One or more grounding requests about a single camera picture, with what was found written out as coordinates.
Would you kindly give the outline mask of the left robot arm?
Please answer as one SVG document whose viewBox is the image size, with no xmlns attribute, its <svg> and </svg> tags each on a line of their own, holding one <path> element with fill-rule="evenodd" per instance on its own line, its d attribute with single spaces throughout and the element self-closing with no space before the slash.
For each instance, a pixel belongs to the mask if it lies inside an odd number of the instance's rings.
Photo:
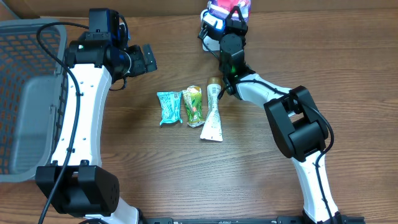
<svg viewBox="0 0 398 224">
<path fill-rule="evenodd" d="M 129 45 L 129 29 L 117 11 L 89 11 L 89 24 L 58 61 L 68 79 L 60 139 L 50 164 L 39 166 L 35 183 L 44 209 L 83 223 L 142 223 L 141 211 L 120 196 L 119 180 L 102 168 L 100 137 L 111 85 L 157 68 L 150 45 Z"/>
</svg>

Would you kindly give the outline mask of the green tea carton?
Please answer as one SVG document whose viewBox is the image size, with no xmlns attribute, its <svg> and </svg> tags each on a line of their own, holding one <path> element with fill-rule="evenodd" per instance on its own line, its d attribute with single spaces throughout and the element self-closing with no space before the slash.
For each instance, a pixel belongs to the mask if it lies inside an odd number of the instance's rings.
<svg viewBox="0 0 398 224">
<path fill-rule="evenodd" d="M 202 113 L 202 93 L 199 86 L 189 86 L 182 91 L 185 108 L 187 110 L 187 124 L 196 128 L 205 123 Z"/>
</svg>

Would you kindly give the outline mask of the teal wipes packet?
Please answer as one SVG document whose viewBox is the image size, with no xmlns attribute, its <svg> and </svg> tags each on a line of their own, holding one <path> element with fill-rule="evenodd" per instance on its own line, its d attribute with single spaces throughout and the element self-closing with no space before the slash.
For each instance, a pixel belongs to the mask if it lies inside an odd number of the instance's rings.
<svg viewBox="0 0 398 224">
<path fill-rule="evenodd" d="M 182 92 L 162 91 L 157 92 L 157 97 L 160 101 L 160 106 L 162 109 L 161 121 L 159 125 L 162 126 L 163 124 L 173 124 L 177 121 L 182 123 L 183 120 L 180 114 Z"/>
</svg>

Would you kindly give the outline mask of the white tube gold cap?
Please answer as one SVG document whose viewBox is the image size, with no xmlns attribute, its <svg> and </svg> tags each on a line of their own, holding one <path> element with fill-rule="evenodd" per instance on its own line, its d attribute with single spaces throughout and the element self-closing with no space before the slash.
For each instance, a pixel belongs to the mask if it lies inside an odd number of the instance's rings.
<svg viewBox="0 0 398 224">
<path fill-rule="evenodd" d="M 218 108 L 218 95 L 221 92 L 221 79 L 211 77 L 206 88 L 208 99 L 208 114 L 204 123 L 200 139 L 209 141 L 223 141 L 221 118 Z"/>
</svg>

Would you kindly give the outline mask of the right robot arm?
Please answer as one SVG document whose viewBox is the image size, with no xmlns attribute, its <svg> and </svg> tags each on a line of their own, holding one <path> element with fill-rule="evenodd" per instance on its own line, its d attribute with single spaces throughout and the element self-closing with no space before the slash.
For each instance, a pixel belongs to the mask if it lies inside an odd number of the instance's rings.
<svg viewBox="0 0 398 224">
<path fill-rule="evenodd" d="M 310 92 L 304 86 L 291 89 L 267 82 L 246 63 L 248 25 L 238 5 L 224 18 L 207 8 L 200 19 L 198 37 L 218 59 L 221 92 L 263 108 L 277 147 L 292 161 L 303 193 L 304 222 L 342 223 L 325 167 L 335 137 Z"/>
</svg>

